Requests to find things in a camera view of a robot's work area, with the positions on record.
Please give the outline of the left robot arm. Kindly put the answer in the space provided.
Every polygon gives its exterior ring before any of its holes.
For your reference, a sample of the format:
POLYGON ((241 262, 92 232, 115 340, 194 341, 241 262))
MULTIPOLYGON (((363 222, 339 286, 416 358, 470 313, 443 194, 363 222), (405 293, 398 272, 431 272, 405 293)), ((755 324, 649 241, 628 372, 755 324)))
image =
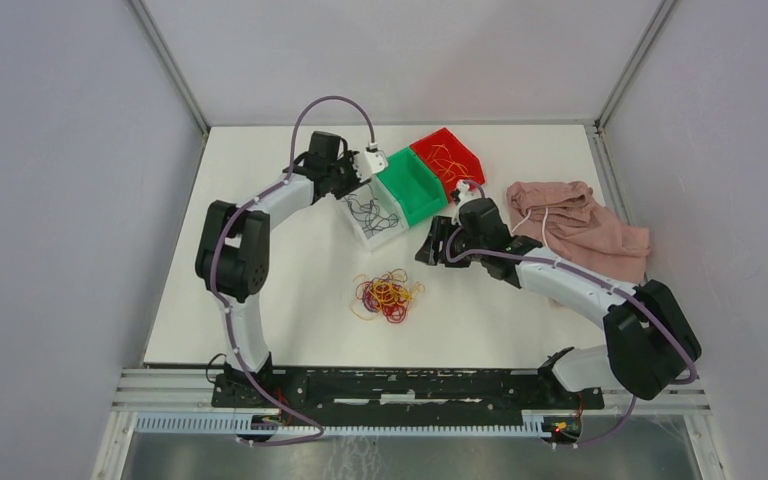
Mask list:
POLYGON ((259 299, 270 269, 271 232, 320 199, 340 199, 367 184, 358 171, 362 158, 343 137, 315 131, 308 149, 263 191, 240 204, 216 200, 207 209, 195 273, 220 305, 228 344, 224 375, 251 406, 267 404, 275 391, 274 379, 261 371, 272 360, 259 299))

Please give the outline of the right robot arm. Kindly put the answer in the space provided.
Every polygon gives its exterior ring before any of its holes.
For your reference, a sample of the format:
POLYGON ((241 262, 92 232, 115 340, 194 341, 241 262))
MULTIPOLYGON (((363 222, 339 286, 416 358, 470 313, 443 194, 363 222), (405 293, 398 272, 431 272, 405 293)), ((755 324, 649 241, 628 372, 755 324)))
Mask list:
POLYGON ((546 362, 537 392, 551 408, 590 388, 619 387, 652 400, 699 377, 701 345, 667 285, 628 283, 565 260, 535 238, 512 234, 489 198, 459 204, 454 217, 433 217, 415 259, 446 268, 478 263, 490 277, 544 295, 602 330, 603 344, 568 348, 546 362))

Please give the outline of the clear plastic bin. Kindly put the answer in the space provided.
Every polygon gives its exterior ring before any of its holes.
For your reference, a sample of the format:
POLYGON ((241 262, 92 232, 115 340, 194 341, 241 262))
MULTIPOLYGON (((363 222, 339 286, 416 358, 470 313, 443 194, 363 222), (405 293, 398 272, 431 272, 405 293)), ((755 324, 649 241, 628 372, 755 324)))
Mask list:
POLYGON ((356 238, 368 252, 409 229, 401 205, 377 177, 343 197, 341 203, 356 238))

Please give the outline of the green plastic bin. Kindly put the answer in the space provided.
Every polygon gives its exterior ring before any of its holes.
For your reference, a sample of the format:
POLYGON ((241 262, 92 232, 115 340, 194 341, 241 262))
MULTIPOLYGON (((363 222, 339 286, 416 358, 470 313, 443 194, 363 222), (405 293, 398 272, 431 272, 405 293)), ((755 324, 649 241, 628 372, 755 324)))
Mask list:
POLYGON ((387 160, 377 178, 396 199, 410 227, 448 205, 442 182, 412 149, 403 148, 387 160))

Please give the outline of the red plastic bin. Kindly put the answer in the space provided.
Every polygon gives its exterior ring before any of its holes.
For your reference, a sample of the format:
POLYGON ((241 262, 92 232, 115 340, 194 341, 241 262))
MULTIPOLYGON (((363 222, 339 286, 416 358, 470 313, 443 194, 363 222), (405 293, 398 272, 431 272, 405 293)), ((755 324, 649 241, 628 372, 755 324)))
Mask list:
POLYGON ((486 184, 479 158, 446 127, 411 143, 409 148, 438 177, 446 194, 451 193, 461 179, 486 184))

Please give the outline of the pink cloth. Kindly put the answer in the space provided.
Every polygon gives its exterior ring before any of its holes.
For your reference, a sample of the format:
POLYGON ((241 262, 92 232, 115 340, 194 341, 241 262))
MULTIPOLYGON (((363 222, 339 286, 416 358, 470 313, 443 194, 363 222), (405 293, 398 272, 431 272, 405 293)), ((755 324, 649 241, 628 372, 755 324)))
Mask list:
POLYGON ((632 293, 645 279, 650 230, 633 226, 595 198, 584 181, 514 182, 505 191, 511 233, 562 259, 618 281, 632 293))

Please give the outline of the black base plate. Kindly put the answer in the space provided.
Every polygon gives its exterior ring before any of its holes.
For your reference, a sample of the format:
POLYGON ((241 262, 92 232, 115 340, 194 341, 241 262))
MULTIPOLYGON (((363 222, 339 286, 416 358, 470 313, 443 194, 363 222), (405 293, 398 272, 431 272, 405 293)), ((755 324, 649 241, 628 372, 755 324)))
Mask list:
POLYGON ((289 426, 517 426, 525 411, 580 414, 605 406, 599 388, 566 390, 546 369, 268 367, 252 380, 224 367, 214 408, 277 409, 289 426))

